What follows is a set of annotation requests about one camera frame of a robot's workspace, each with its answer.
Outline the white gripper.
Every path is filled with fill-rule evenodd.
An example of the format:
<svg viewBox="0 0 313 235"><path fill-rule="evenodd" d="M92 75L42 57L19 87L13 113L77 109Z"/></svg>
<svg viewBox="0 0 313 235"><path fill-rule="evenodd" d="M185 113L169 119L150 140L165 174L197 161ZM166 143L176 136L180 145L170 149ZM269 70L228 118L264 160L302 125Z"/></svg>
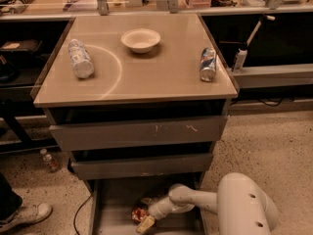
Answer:
<svg viewBox="0 0 313 235"><path fill-rule="evenodd" d="M144 216L142 221L138 224L136 228L138 234L144 234L155 224L156 220L167 217L175 208L175 204L168 196L154 199L145 197L141 199L140 202L149 205L148 212L150 215Z"/></svg>

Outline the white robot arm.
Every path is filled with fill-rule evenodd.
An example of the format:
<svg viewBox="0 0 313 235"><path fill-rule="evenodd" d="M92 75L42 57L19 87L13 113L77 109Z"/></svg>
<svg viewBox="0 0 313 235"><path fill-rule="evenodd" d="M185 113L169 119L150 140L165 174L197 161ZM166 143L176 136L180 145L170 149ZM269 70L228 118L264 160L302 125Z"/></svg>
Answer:
<svg viewBox="0 0 313 235"><path fill-rule="evenodd" d="M194 207L218 216L220 235L271 235L278 224L272 199L251 178L237 172L224 175L216 193L174 184L165 196L148 200L147 206L136 228L139 234L171 213L189 212Z"/></svg>

